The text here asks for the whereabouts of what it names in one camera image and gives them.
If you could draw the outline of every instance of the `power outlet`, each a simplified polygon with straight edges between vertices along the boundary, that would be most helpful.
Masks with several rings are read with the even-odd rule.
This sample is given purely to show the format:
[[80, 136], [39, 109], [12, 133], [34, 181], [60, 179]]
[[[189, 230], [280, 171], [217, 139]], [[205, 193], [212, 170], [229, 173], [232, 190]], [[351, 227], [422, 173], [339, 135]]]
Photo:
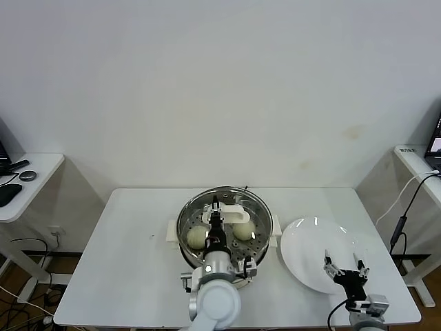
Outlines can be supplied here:
[[58, 233], [60, 236], [66, 234], [66, 231], [59, 225], [49, 225], [48, 230], [52, 234]]

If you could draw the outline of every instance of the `white cable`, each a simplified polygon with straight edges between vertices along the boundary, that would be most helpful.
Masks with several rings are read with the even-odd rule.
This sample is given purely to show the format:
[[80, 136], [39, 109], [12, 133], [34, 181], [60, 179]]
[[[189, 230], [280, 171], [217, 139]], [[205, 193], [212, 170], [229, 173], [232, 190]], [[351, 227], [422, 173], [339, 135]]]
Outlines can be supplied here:
[[[15, 298], [17, 298], [17, 299], [20, 299], [17, 295], [15, 295], [14, 293], [9, 292], [9, 291], [8, 291], [7, 289], [5, 289], [3, 286], [0, 286], [0, 289], [2, 289], [3, 291], [5, 291], [6, 293], [12, 295], [13, 297], [15, 297]], [[44, 311], [46, 314], [49, 314], [50, 316], [54, 316], [51, 312], [48, 312], [46, 309], [43, 309], [43, 308], [40, 307], [39, 305], [35, 305], [35, 304], [33, 304], [33, 303], [30, 303], [30, 302], [27, 302], [27, 301], [24, 301], [24, 300], [22, 300], [22, 302], [27, 303], [28, 305], [31, 305], [31, 306], [33, 306], [33, 307], [35, 307], [35, 308], [38, 308], [38, 309]], [[72, 326], [72, 327], [75, 328], [75, 329], [77, 329], [77, 330], [84, 331], [84, 329], [82, 329], [82, 328], [77, 328], [76, 326]]]
[[10, 328], [7, 328], [7, 329], [5, 329], [5, 330], [3, 330], [3, 331], [8, 331], [8, 330], [14, 329], [14, 328], [16, 328], [17, 326], [20, 326], [20, 325], [26, 324], [26, 323], [29, 322], [29, 321], [33, 321], [34, 319], [39, 319], [40, 317], [43, 317], [43, 316], [46, 316], [46, 315], [41, 314], [41, 315], [39, 315], [39, 316], [32, 317], [31, 319], [28, 319], [27, 321], [24, 321], [24, 322], [18, 323], [17, 325], [11, 326]]
[[377, 221], [375, 222], [375, 227], [378, 225], [378, 222], [385, 217], [394, 207], [394, 205], [397, 204], [397, 202], [399, 202], [402, 194], [404, 193], [404, 191], [406, 190], [407, 186], [409, 186], [409, 184], [417, 177], [419, 177], [422, 174], [439, 174], [440, 172], [438, 170], [432, 170], [432, 171], [426, 171], [426, 172], [421, 172], [420, 174], [416, 174], [415, 176], [413, 176], [412, 178], [409, 179], [409, 181], [406, 183], [406, 185], [404, 185], [404, 187], [402, 188], [400, 194], [398, 195], [398, 198], [395, 200], [394, 203], [392, 203], [392, 205], [389, 207], [389, 209], [380, 217], [378, 217]]

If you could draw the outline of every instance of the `wooden floor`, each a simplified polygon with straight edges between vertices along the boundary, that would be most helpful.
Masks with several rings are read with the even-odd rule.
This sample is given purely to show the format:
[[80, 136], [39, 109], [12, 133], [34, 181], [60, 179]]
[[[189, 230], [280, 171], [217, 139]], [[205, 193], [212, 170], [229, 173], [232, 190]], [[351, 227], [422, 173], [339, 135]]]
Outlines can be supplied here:
[[[49, 265], [49, 272], [58, 272], [58, 273], [69, 273], [72, 274], [74, 269], [78, 263], [79, 259], [77, 258], [54, 258]], [[18, 294], [21, 287], [28, 280], [29, 275], [24, 272], [21, 268], [11, 265], [6, 273], [0, 278], [0, 284], [5, 289], [11, 291], [12, 293]], [[413, 298], [415, 299], [418, 307], [421, 311], [422, 321], [419, 324], [413, 325], [399, 325], [399, 326], [391, 326], [390, 331], [441, 331], [441, 268], [438, 268], [434, 272], [432, 272], [429, 276], [424, 279], [429, 291], [431, 292], [435, 302], [437, 303], [437, 307], [435, 308], [424, 308], [416, 295], [416, 293], [411, 290]], [[36, 298], [43, 294], [48, 289], [47, 285], [38, 285], [35, 293], [32, 298]], [[0, 299], [12, 302], [13, 298], [4, 291], [0, 291]], [[32, 301], [36, 305], [43, 307], [43, 298]], [[28, 319], [28, 317], [24, 313], [20, 313], [13, 320], [9, 322], [7, 326], [8, 313], [3, 313], [10, 308], [10, 305], [0, 301], [0, 331], [27, 331], [27, 325], [19, 325], [15, 328], [15, 325], [23, 323]], [[38, 317], [42, 315], [42, 311], [38, 310], [29, 305], [14, 305], [14, 308], [21, 309], [25, 308], [30, 314], [30, 318]], [[56, 307], [47, 308], [49, 312], [55, 312]], [[69, 331], [75, 331], [74, 328], [68, 328]]]

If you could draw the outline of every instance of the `steamed bun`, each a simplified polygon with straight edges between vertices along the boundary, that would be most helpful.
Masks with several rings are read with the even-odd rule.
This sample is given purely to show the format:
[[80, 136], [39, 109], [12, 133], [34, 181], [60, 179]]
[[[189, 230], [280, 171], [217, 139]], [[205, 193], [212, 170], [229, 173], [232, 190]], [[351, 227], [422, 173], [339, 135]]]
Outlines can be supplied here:
[[233, 225], [233, 234], [241, 241], [250, 240], [252, 238], [252, 232], [256, 232], [256, 226], [252, 221]]
[[205, 245], [205, 237], [208, 229], [205, 226], [195, 226], [187, 232], [187, 243], [194, 250], [202, 250]]

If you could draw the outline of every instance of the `white plate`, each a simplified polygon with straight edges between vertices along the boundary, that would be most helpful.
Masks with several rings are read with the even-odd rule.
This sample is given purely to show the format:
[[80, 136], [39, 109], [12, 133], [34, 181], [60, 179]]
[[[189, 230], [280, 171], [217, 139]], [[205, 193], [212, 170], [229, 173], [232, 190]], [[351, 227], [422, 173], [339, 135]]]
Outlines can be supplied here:
[[357, 270], [353, 254], [365, 261], [356, 239], [331, 219], [305, 217], [292, 222], [280, 240], [289, 271], [306, 286], [323, 293], [345, 293], [323, 270], [325, 250], [340, 269]]

